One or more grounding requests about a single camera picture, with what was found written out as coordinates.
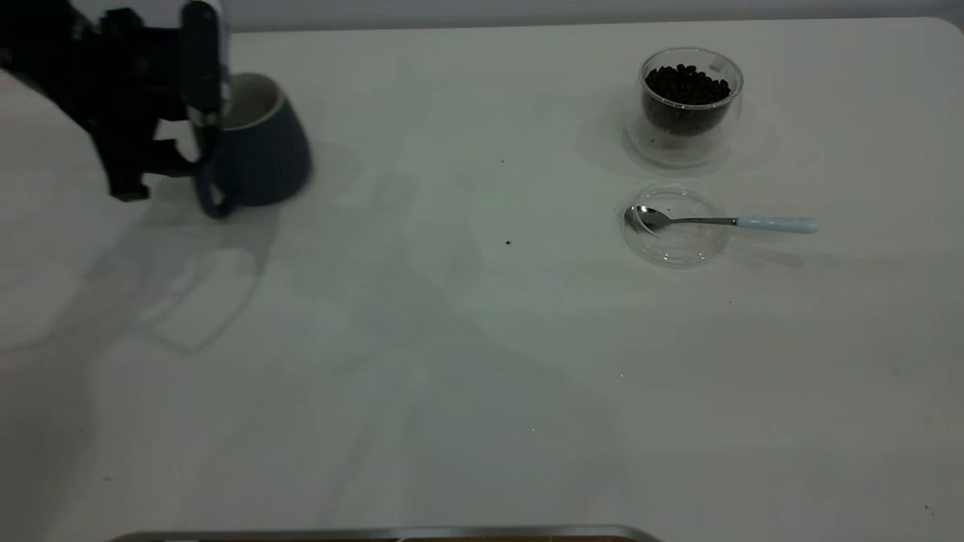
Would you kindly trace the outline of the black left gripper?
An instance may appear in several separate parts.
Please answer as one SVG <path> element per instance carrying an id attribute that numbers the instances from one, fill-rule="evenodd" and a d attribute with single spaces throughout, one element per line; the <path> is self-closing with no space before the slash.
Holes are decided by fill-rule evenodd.
<path id="1" fill-rule="evenodd" d="M 69 1 L 55 1 L 68 22 L 68 97 L 73 120 L 90 135 L 108 182 L 121 202 L 151 195 L 147 174 L 186 178 L 202 171 L 208 150 L 193 161 L 176 140 L 155 140 L 161 121 L 188 119 L 220 127 L 228 111 L 228 28 L 221 1 L 186 1 L 179 31 L 147 26 L 130 8 L 93 22 Z M 178 82 L 179 34 L 179 82 Z"/>

